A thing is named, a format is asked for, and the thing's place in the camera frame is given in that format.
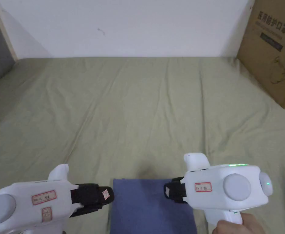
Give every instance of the red-bordered label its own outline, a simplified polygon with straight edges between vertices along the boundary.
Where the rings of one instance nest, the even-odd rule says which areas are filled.
[[[46,207],[42,209],[42,222],[49,222],[53,219],[53,213],[51,207]]]
[[[32,196],[32,204],[36,206],[38,204],[49,202],[50,200],[54,200],[56,198],[56,191],[52,190]]]
[[[109,192],[107,190],[103,191],[103,197],[104,197],[105,200],[110,197],[110,194],[109,194]]]
[[[195,183],[194,188],[196,192],[211,192],[213,188],[210,182]]]

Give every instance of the blue cloth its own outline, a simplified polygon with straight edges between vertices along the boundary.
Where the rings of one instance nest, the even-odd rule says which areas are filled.
[[[197,234],[193,209],[166,199],[166,180],[115,179],[111,234]]]

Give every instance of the green indicator light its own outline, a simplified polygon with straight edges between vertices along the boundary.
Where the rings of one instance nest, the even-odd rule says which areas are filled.
[[[235,166],[247,166],[248,164],[229,164],[229,167],[235,167]]]

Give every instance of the finger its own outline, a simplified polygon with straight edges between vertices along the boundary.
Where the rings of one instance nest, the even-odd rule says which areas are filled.
[[[247,234],[247,229],[240,224],[221,220],[217,223],[217,234]]]
[[[252,214],[241,213],[241,217],[243,219],[243,224],[244,225],[249,225],[249,224],[252,224],[252,223],[258,223],[257,219]]]
[[[264,230],[261,224],[257,221],[255,216],[248,213],[241,213],[243,219],[243,225],[253,233],[264,234]]]
[[[218,234],[217,227],[213,230],[211,234]]]

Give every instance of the wrinkled fabric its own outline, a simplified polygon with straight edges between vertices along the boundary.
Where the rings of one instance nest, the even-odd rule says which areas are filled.
[[[247,212],[285,233],[285,110],[238,60],[24,59],[0,79],[0,188],[62,163],[73,184],[176,178],[188,152],[267,172],[274,193]],[[194,217],[198,233],[212,231]],[[66,232],[109,232],[109,206],[70,218]]]

